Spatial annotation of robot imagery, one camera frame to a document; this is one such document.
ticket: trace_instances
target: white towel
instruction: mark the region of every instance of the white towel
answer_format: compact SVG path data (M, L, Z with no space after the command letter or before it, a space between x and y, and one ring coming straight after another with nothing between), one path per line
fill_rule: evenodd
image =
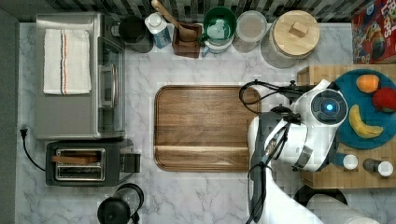
M90 92L88 32L47 29L44 54L44 93L67 95Z

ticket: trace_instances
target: wooden lid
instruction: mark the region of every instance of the wooden lid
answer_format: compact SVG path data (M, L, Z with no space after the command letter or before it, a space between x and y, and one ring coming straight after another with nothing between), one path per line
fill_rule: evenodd
M287 12L278 18L274 26L276 45L289 55L304 55L319 41L318 22L307 12Z

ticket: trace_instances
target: toaster oven door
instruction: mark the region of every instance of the toaster oven door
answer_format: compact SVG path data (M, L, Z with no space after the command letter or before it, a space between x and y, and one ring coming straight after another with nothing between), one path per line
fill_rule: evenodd
M98 132L125 130L124 49L98 37Z

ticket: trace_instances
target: gray wall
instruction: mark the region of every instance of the gray wall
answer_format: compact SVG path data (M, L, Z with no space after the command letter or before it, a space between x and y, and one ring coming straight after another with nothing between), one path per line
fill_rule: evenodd
M247 10L260 11L271 22L286 11L300 9L309 12L318 21L351 20L356 12L374 0L160 0L179 20L202 22L212 7L227 7L236 16ZM20 21L33 20L38 12L101 11L121 20L129 15L146 18L154 10L151 0L1 0L0 8Z
M0 8L0 223L14 223L19 23Z
M35 14L56 12L47 0L1 0L0 8L16 17L19 21L35 21Z

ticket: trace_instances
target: power cord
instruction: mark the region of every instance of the power cord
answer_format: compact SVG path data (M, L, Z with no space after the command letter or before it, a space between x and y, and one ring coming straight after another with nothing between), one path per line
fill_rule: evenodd
M262 210L262 208L264 207L265 198L267 196L267 189L266 189L267 183L266 183L265 168L268 168L272 171L272 168L270 166L268 166L268 163L275 156L277 149L280 147L280 150L276 156L276 159L277 159L277 157L279 157L279 154L283 150L285 143L288 141L289 128L290 128L290 121L288 121L288 123L286 123L285 126L280 128L279 131L277 131L277 133L274 135L274 138L271 139L271 141L276 141L276 139L280 135L280 133L283 132L283 135L280 138L279 142L276 144L275 148L268 155L268 159L266 161L260 161L258 164L252 166L247 173L247 181L248 181L250 178L251 171L256 167L260 167L260 177L261 177L261 184L262 184L261 192L262 193L260 194L259 200L256 202L256 204L254 204L254 207L250 212L250 216L249 216L246 224L249 224L254 219L254 217L257 216L257 213L260 212ZM248 181L247 182L247 197L249 197L249 194L250 194L250 182Z
M26 150L26 140L25 140L25 139L26 139L26 135L27 135L27 128L24 128L24 127L23 127L22 129L20 129L20 132L21 132L21 137L22 137L22 141L23 141L23 150L25 151L25 154L26 154L27 158L29 159L29 161L30 161L35 167L37 167L38 169L40 169L40 170L46 172L46 169L43 169L41 166L37 165L37 163L35 163L35 161L33 161L32 157L30 157L29 153L28 153L27 150Z
M245 94L245 90L251 86L264 86L265 88L271 90L272 92L262 96L260 99L252 101L252 102L246 102L244 99L244 94ZM249 110L250 112L253 112L255 114L260 114L260 111L256 111L253 110L251 108L248 107L248 105L255 105L257 104L259 101L267 98L270 95L276 94L276 93L291 93L291 94L298 94L301 95L304 93L304 90L294 90L291 87L279 87L277 85L268 83L268 82L261 82L257 79L255 79L254 81L248 82L247 84L245 84L244 86L241 87L241 90L239 91L239 100L242 102L242 104L244 105L244 107Z

